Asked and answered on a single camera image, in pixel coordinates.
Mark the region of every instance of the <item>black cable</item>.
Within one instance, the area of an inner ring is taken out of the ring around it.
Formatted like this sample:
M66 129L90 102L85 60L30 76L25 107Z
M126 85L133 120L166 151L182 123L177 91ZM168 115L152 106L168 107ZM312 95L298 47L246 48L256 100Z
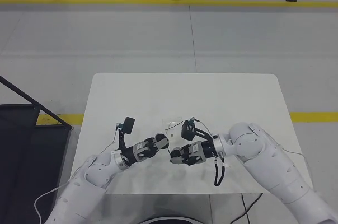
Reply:
M221 177L218 181L218 176L219 176L219 169L218 169L218 164L217 164L217 158L215 158L215 181L214 181L214 186L220 186L221 182L224 179L224 175L225 175L225 167L223 166L221 169Z
M247 217L247 222L248 222L248 224L250 224L250 219L248 217L248 213L247 213L247 209L246 209L246 205L245 205L245 200L243 199L243 194L241 194L241 199L242 199L243 207L245 209L245 213L246 213L246 217Z
M164 130L169 130L169 129L172 129L172 128L174 128L174 127L176 127L176 126L178 126L179 124L181 124L182 123L182 121L180 122L180 123L177 123L176 125L174 125L173 127L170 127L170 128L167 128L167 129L164 129Z
M247 211L244 212L242 215L240 215L239 217L235 218L232 222L230 222L230 224L233 224L234 222L236 222L237 220L239 220L240 218L242 218L244 215L246 215L249 210L252 208L252 206L254 206L254 204L262 197L262 193L256 198L256 200L254 200L254 202L252 202L252 204L248 207Z

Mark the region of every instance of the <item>black fabric panel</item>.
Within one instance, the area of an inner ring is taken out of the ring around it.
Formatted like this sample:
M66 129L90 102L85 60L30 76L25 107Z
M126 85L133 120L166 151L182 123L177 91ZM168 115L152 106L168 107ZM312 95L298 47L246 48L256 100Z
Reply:
M63 125L36 126L31 147L19 170L5 224L39 223L34 201L57 186L69 133L70 130ZM54 193L48 194L37 203L43 221L50 215L54 196Z
M0 105L0 223L3 222L39 110L31 104Z

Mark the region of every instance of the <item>floor seam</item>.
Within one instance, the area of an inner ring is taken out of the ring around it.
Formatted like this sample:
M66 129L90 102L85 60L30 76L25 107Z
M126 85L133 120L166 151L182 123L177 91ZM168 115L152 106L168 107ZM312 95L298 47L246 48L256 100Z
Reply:
M209 204L210 204L210 214L211 214L211 218L212 218L212 224L214 224L214 220L213 220L213 210L212 210L212 199L210 197L209 194Z
M3 51L5 50L7 44L8 44L8 42L10 41L10 38L12 37L13 33L15 32L15 30L16 30L18 24L20 23L20 20L21 20L22 16L24 15L24 13L25 13L25 12L22 12L22 14L19 16L19 18L18 18L18 20L17 20L17 23L15 24L13 30L11 31L9 37L7 38L7 40L6 40L6 42L5 42L3 48L1 49L1 51L0 51L0 57L2 56Z
M190 27L191 27L191 37L193 39L193 51L194 51L194 62L195 62L195 71L198 72L198 69L196 67L196 56L195 56L195 45L194 45L194 33L193 33L193 23L191 22L191 9L189 6L189 16L190 16Z

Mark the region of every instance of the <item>wire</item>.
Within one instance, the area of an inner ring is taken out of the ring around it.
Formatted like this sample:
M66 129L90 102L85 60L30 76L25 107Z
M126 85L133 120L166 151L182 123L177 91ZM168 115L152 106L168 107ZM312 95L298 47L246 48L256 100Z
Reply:
M39 210L37 209L37 206L36 206L37 201L38 201L40 198L42 198L43 196L45 196L45 195L47 195L47 194L49 194L49 193L55 192L56 190L62 188L63 186L66 186L68 183L69 183L69 180L68 180L65 184L62 184L61 186L58 186L58 187L56 187L56 188L50 190L49 192L44 193L43 195L39 196L39 197L35 200L34 207L35 207L35 210L36 210L37 215L39 216L40 224L42 224L42 217L41 217L41 214L40 214L40 212L39 212Z
M222 169L221 169L221 177L219 179L219 182L218 182L218 176L219 176L219 169L218 169L218 164L217 164L217 157L215 157L215 180L214 180L214 186L220 186L221 185L221 182L223 181L224 179L224 176L225 176L225 167L222 166Z
M248 207L247 211L244 212L243 214L241 214L239 217L235 218L232 222L230 222L230 224L233 224L234 222L236 222L237 220L239 220L240 218L242 218L244 215L246 215L249 210L252 208L252 206L254 206L254 204L262 197L263 193L261 193L256 200L254 200L254 202L252 202L252 204Z
M112 143L110 143L107 147L105 147L104 150L102 150L102 152L100 152L100 154L102 154L108 147L110 147L112 144L114 144L116 135L117 135L117 129L115 130Z
M312 180L312 187L314 188L313 175L312 175L312 172L311 172L311 167L309 166L309 163L308 163L306 157L305 157L302 153L299 153L299 152L291 152L291 151L285 150L285 149L282 147L282 145L279 145L279 147L280 147L283 151L285 151L285 152L292 153L292 154L298 154L298 155L300 155L300 156L302 156L302 157L304 158L304 161L306 162L306 165L307 165L307 170L308 170L309 175L310 175L311 180Z
M291 152L291 151L288 151L288 150L285 150L284 148L283 148L283 146L282 145L280 145L269 133L267 133L265 130L263 130L264 132L265 132L265 134L267 134L270 138L271 138L271 140L273 141L273 142L275 142L277 145L278 145L278 147L280 147L283 151L285 151L285 152L288 152L288 153L292 153L292 154L298 154L298 155L300 155L300 156L302 156L303 158L304 158L304 161L305 161L305 163L306 163L306 165L307 165L307 170L308 170L308 173L309 173L309 176L311 177L311 180L312 180L312 187L313 187L313 190L315 189L315 187L314 187L314 181L313 181L313 174L312 174L312 172L311 172L311 167L309 166L309 163L308 163L308 160L306 159L306 157L302 154L302 153L299 153L299 152Z
M243 194L241 194L241 199L242 199L243 207L245 209L245 213L246 213L246 217L247 217L247 222L248 222L248 224L250 224L250 219L248 218L248 213L247 213L247 209L246 209L246 205L245 205L245 200L243 200Z
M168 125L168 128L167 128L167 129L164 129L164 130L166 130L166 133L165 133L165 134L167 134L167 133L168 133L168 130L169 130L169 129L172 129L172 128L174 128L174 127L178 126L179 124L183 123L183 121L181 121L180 123L177 123L177 124L176 124L176 125L174 125L173 127L170 127L170 125L171 125L172 123L173 123L173 122L170 122L170 124Z
M212 133L210 132L209 128L201 121L197 120L198 122L200 122L201 124L203 124L203 126L206 128L206 130L209 132L210 136L212 137Z

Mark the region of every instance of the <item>black metal bar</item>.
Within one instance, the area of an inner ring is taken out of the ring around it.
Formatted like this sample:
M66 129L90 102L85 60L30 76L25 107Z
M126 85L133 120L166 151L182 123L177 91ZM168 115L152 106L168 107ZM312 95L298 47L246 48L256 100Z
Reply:
M47 109L44 106L42 106L42 104L40 104L39 102L37 102L36 100L34 100L31 96L29 96L26 93L24 93L22 90L20 90L19 88L17 88L14 84L10 83L9 81L7 81L2 76L0 76L0 83L4 84L10 90L12 90L15 93L19 94L20 96L22 96L28 102L34 104L35 106L38 106L41 110L43 110L45 113L47 113L48 115L50 115L51 117L53 117L55 120L57 120L58 122L60 122L61 124L63 124L66 128L69 128L70 130L72 129L71 125L69 125L67 122L65 122L64 120L62 120L60 117L58 117L57 115L55 115L54 113L52 113L49 109Z

